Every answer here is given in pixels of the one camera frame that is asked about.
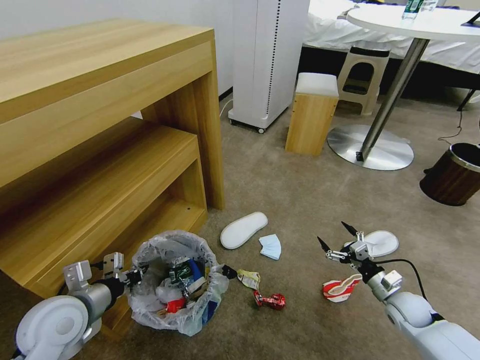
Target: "water bottle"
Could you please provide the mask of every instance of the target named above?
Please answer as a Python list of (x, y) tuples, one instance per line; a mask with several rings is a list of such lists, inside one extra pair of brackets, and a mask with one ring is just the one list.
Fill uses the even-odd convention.
[(439, 3), (439, 0), (423, 0), (423, 3), (420, 7), (420, 12), (432, 12)]
[(423, 2), (424, 0), (408, 0), (405, 6), (405, 11), (403, 12), (401, 18), (408, 20), (415, 19), (419, 14), (419, 10)]

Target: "trash bin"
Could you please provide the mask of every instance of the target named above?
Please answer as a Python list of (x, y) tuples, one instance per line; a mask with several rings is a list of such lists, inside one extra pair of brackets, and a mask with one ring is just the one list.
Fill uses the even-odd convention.
[(480, 189), (480, 147), (451, 145), (420, 181), (420, 188), (441, 204), (464, 205)]
[[(165, 282), (169, 283), (168, 264), (178, 257), (204, 264), (206, 289), (195, 302), (190, 301), (188, 307), (165, 312), (167, 304), (160, 301), (158, 290)], [(139, 324), (158, 330), (195, 335), (211, 319), (229, 285), (228, 278), (222, 275), (222, 265), (218, 264), (207, 242), (186, 231), (166, 231), (154, 236), (140, 245), (132, 263), (149, 267), (141, 284), (134, 286), (128, 294), (131, 317)], [(171, 286), (168, 284), (163, 290), (168, 291)]]

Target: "table base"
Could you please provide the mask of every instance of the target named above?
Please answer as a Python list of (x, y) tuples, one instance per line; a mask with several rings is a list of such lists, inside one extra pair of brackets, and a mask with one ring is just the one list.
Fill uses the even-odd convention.
[(406, 168), (414, 159), (414, 151), (405, 139), (390, 131), (382, 131), (375, 146), (365, 161), (357, 160), (357, 152), (362, 148), (370, 126), (353, 124), (342, 125), (328, 133), (328, 146), (348, 162), (373, 170), (399, 170)]

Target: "white tabletop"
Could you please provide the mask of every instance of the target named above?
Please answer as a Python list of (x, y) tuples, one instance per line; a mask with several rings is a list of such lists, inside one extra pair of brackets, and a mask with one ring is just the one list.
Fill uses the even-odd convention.
[(414, 21), (402, 20), (404, 6), (364, 6), (348, 12), (347, 20), (359, 27), (412, 38), (451, 42), (480, 42), (480, 28), (461, 26), (475, 11), (436, 8)]

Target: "white wall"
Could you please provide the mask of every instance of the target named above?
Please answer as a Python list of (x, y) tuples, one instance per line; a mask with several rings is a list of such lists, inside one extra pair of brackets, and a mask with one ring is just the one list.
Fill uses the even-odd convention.
[(460, 9), (464, 10), (476, 10), (480, 11), (480, 1), (479, 0), (446, 0), (445, 5), (449, 6), (459, 6)]
[(218, 93), (233, 85), (234, 0), (0, 1), (0, 39), (121, 17), (214, 28)]

